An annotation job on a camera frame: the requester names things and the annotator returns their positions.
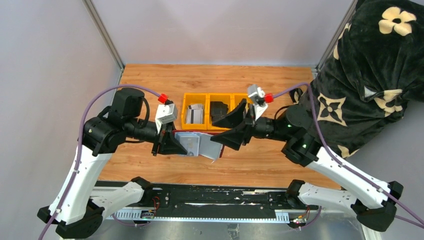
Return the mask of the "white VIP card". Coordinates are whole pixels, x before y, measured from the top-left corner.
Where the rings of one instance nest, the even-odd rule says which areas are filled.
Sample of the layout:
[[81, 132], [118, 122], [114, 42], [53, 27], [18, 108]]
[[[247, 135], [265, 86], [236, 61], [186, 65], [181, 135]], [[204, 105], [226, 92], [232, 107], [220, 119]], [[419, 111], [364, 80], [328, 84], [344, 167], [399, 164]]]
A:
[[200, 136], [193, 132], [177, 132], [175, 138], [186, 149], [188, 157], [199, 155]]

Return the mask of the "red leather card holder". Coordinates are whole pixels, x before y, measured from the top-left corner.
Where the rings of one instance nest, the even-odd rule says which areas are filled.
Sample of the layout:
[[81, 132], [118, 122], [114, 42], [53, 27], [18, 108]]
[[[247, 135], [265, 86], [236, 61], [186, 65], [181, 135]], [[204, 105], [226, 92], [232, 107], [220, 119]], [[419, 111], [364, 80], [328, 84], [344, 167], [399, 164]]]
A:
[[215, 162], [222, 157], [224, 146], [221, 143], [211, 141], [213, 135], [196, 131], [176, 131], [174, 137], [187, 151], [180, 154], [182, 157], [203, 156]]

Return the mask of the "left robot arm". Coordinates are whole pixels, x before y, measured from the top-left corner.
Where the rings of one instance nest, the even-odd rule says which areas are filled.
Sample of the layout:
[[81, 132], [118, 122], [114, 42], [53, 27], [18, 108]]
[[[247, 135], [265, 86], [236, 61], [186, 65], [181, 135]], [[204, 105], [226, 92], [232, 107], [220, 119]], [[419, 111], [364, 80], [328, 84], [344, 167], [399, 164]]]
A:
[[153, 205], [155, 210], [160, 207], [153, 185], [142, 177], [135, 177], [103, 196], [92, 197], [100, 173], [120, 145], [151, 143], [154, 156], [187, 153], [174, 136], [178, 109], [167, 95], [156, 94], [159, 105], [154, 121], [150, 121], [149, 113], [140, 118], [142, 108], [149, 107], [145, 97], [148, 88], [120, 84], [111, 90], [114, 91], [112, 104], [97, 116], [87, 119], [90, 108], [85, 108], [68, 175], [55, 200], [37, 213], [46, 227], [55, 225], [56, 233], [63, 239], [92, 236], [106, 218], [131, 204]]

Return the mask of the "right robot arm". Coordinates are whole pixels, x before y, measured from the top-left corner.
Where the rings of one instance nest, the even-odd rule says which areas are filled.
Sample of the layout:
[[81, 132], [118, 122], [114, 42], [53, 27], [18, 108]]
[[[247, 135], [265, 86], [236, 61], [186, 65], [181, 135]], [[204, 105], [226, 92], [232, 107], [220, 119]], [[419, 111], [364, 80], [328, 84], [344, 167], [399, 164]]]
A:
[[320, 206], [339, 210], [378, 232], [385, 232], [394, 221], [404, 187], [397, 181], [372, 177], [326, 149], [321, 140], [308, 133], [313, 119], [302, 107], [291, 105], [272, 119], [256, 117], [254, 108], [241, 101], [219, 123], [225, 131], [212, 136], [213, 142], [236, 151], [251, 138], [284, 142], [281, 151], [288, 160], [340, 185], [336, 190], [295, 179], [285, 191], [290, 208]]

